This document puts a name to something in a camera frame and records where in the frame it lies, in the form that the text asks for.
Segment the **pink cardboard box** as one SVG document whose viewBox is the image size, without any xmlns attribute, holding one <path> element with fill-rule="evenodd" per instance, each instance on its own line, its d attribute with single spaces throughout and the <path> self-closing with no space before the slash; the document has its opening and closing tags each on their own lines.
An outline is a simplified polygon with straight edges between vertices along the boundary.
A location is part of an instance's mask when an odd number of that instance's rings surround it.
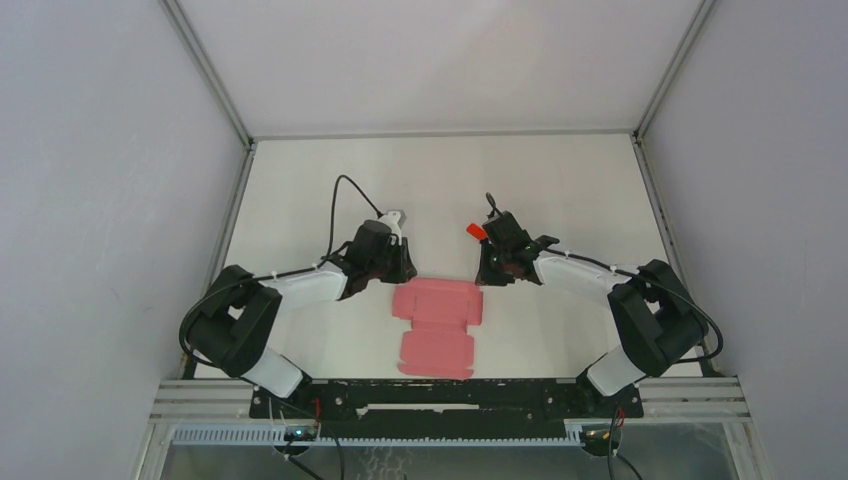
<svg viewBox="0 0 848 480">
<path fill-rule="evenodd" d="M 467 380 L 474 370 L 470 326 L 483 317 L 483 292 L 473 282 L 415 278 L 398 286 L 392 315 L 410 323 L 403 333 L 398 370 L 408 376 Z"/>
</svg>

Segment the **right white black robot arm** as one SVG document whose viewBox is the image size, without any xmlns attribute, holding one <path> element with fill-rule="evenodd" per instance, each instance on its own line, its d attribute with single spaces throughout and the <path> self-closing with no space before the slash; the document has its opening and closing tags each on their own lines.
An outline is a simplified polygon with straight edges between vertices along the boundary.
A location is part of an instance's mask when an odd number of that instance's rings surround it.
<svg viewBox="0 0 848 480">
<path fill-rule="evenodd" d="M 687 362 L 687 353 L 714 329 L 713 320 L 664 261 L 654 259 L 629 271 L 558 250 L 558 239 L 533 238 L 511 212 L 498 209 L 466 231 L 481 247 L 477 285 L 508 286 L 523 280 L 563 289 L 609 309 L 619 344 L 577 378 L 579 406 L 589 415 L 605 415 L 625 388 Z"/>
</svg>

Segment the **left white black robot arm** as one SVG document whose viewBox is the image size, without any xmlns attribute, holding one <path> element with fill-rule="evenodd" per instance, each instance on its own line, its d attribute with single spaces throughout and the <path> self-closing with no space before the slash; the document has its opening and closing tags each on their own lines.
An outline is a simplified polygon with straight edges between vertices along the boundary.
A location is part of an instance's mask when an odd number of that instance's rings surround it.
<svg viewBox="0 0 848 480">
<path fill-rule="evenodd" d="M 310 376 L 268 345 L 277 316 L 345 300 L 373 280 L 403 284 L 413 279 L 417 271 L 402 233 L 404 221 L 401 210 L 366 220 L 353 240 L 310 268 L 258 277 L 239 265 L 226 267 L 183 318 L 180 345 L 227 376 L 274 395 L 274 404 L 286 415 L 305 414 L 313 401 L 306 384 Z"/>
</svg>

